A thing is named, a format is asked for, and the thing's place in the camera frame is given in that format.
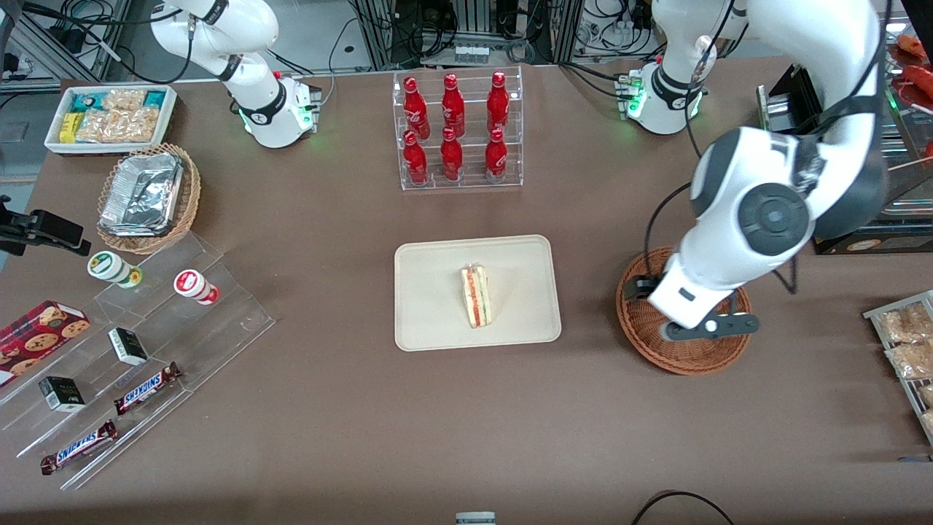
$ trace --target red bottle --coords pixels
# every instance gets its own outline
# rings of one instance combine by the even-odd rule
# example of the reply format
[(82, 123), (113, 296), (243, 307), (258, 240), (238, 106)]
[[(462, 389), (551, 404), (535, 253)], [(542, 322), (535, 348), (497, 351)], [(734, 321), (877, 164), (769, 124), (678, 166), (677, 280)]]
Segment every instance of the red bottle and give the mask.
[(405, 157), (405, 166), (408, 168), (411, 184), (415, 186), (424, 186), (427, 184), (427, 157), (425, 150), (418, 144), (418, 137), (414, 131), (405, 130), (405, 149), (402, 155)]
[(464, 95), (457, 88), (457, 76), (444, 76), (444, 98), (440, 101), (444, 111), (444, 125), (453, 128), (458, 137), (467, 132), (467, 114), (464, 110)]
[(451, 126), (444, 128), (444, 143), (440, 145), (440, 157), (444, 161), (444, 176), (450, 182), (460, 180), (464, 171), (464, 150), (457, 141), (456, 131)]
[(405, 120), (409, 129), (418, 134), (418, 138), (427, 140), (431, 136), (431, 125), (427, 123), (427, 104), (425, 98), (418, 92), (418, 82), (412, 78), (405, 78)]
[(505, 129), (508, 124), (508, 92), (506, 74), (501, 71), (493, 73), (493, 88), (486, 99), (486, 112), (486, 127), (489, 128), (489, 133), (495, 128)]
[(502, 142), (502, 128), (495, 128), (486, 145), (486, 180), (498, 184), (506, 178), (506, 155), (508, 149)]

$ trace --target snickers bar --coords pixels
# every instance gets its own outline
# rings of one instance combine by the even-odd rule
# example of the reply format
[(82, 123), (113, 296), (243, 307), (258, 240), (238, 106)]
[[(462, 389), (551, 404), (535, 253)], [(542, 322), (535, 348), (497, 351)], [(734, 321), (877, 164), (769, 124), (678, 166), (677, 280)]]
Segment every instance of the snickers bar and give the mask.
[(130, 392), (125, 396), (117, 399), (114, 402), (114, 405), (117, 407), (117, 415), (122, 416), (123, 414), (126, 414), (131, 408), (141, 404), (143, 401), (148, 399), (149, 396), (161, 390), (165, 385), (168, 385), (174, 381), (178, 376), (181, 376), (181, 371), (178, 370), (178, 365), (172, 361), (171, 364), (159, 370), (158, 374), (150, 377), (145, 383), (133, 390), (130, 390)]
[(117, 438), (117, 426), (108, 419), (104, 426), (59, 450), (58, 454), (49, 454), (42, 458), (42, 463), (39, 465), (42, 475), (50, 475), (81, 454), (87, 454), (92, 448), (104, 442), (117, 441)]

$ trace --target table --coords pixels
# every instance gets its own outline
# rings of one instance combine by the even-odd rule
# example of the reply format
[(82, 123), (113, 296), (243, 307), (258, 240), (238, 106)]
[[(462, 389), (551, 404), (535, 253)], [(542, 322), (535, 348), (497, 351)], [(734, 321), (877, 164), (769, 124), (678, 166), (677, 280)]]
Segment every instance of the table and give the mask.
[[(754, 88), (786, 67), (717, 64), (701, 147), (754, 122)], [(389, 74), (338, 78), (320, 132), (282, 150), (243, 131), (219, 83), (178, 84), (172, 137), (202, 173), (194, 230), (279, 322), (81, 490), (0, 451), (0, 521), (452, 523), (488, 509), (503, 525), (615, 524), (665, 489), (700, 492), (738, 523), (930, 516), (929, 467), (895, 462), (927, 453), (923, 434), (860, 317), (930, 288), (928, 257), (807, 250), (797, 296), (771, 277), (748, 286), (762, 328), (735, 365), (667, 374), (625, 340), (613, 294), (651, 210), (691, 177), (687, 135), (619, 121), (559, 68), (523, 70), (525, 186), (468, 195), (399, 189)], [(80, 222), (101, 247), (113, 162), (50, 154), (30, 209)], [(673, 244), (691, 223), (678, 197), (653, 240)], [(553, 246), (556, 342), (395, 347), (398, 246), (514, 234)], [(85, 263), (52, 248), (10, 258), (0, 322), (47, 298), (86, 303), (104, 284)], [(717, 522), (699, 504), (659, 507), (651, 523)]]

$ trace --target cookie box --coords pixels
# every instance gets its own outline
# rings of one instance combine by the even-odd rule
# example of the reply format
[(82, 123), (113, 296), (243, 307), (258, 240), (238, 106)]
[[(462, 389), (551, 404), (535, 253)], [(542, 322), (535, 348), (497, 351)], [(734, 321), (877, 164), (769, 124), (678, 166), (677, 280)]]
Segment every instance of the cookie box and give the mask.
[(0, 330), (0, 387), (91, 326), (84, 312), (46, 301)]

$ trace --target acrylic bottle rack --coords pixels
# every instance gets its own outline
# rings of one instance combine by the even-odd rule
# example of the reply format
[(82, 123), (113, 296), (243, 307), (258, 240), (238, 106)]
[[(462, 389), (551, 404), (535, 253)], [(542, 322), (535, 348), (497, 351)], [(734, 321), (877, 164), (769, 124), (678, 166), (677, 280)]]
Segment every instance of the acrylic bottle rack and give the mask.
[[(18, 461), (35, 465), (35, 482), (62, 490), (81, 487), (275, 323), (230, 275), (221, 255), (189, 233), (149, 256), (139, 264), (143, 282), (129, 290), (107, 287), (83, 306), (91, 327), (76, 342), (0, 390), (0, 436)], [(214, 304), (199, 305), (175, 293), (174, 277), (187, 268), (200, 271), (220, 288)], [(117, 359), (107, 333), (118, 326), (136, 332), (149, 356), (146, 363), (132, 367)], [(172, 361), (183, 375), (118, 417), (114, 400)], [(74, 379), (86, 405), (71, 414), (50, 410), (38, 387), (45, 376)], [(116, 442), (94, 448), (52, 475), (40, 474), (43, 457), (108, 419), (117, 426)]]
[[(506, 74), (506, 91), (509, 97), (508, 125), (503, 130), (503, 140), (508, 148), (508, 156), (506, 157), (505, 179), (498, 184), (491, 184), (486, 180), (486, 145), (489, 143), (489, 130), (486, 127), (486, 99), (492, 88), (495, 71), (502, 71)], [(443, 78), (430, 70), (395, 74), (392, 109), (395, 115), (398, 172), (402, 190), (495, 189), (521, 186), (524, 182), (522, 70), (520, 67), (478, 67), (456, 69), (454, 72), (457, 75), (460, 93), (464, 95), (466, 107), (466, 134), (459, 138), (464, 152), (464, 173), (458, 182), (450, 182), (444, 176), (440, 159), (440, 144), (443, 142), (441, 131), (444, 129), (444, 118), (440, 108), (440, 101), (444, 96)], [(415, 186), (411, 183), (405, 167), (405, 158), (402, 155), (405, 148), (402, 134), (408, 129), (404, 109), (405, 90), (402, 89), (402, 80), (405, 77), (414, 77), (418, 80), (418, 90), (427, 103), (427, 120), (431, 126), (431, 136), (420, 141), (427, 156), (428, 181), (424, 186)]]

